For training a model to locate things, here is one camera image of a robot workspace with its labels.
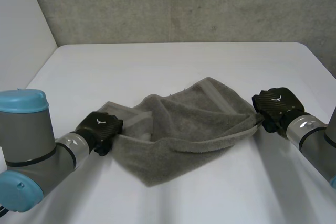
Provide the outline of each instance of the gray towel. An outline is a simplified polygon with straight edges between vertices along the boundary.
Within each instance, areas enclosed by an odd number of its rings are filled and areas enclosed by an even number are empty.
[[[221,156],[262,121],[249,103],[212,78],[168,97],[152,94],[135,108],[107,102],[99,111],[124,120],[112,155],[147,186]]]

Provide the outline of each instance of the blue cap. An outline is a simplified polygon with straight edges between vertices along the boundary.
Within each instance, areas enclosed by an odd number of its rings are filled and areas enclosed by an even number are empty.
[[[332,188],[336,189],[336,175],[329,181]]]
[[[35,113],[49,107],[46,94],[38,89],[18,89],[0,92],[0,111]]]
[[[26,212],[43,200],[41,188],[29,177],[12,170],[0,174],[0,204],[13,212]]]

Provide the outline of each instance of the table surface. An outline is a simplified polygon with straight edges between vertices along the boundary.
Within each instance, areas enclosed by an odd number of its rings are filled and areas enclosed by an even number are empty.
[[[47,94],[55,137],[106,101],[135,106],[212,77],[251,103],[287,87],[328,122],[336,80],[298,43],[67,45],[28,88]],[[334,223],[336,192],[286,140],[263,129],[219,159],[168,183],[145,187],[111,155],[86,163],[29,212],[0,223]]]

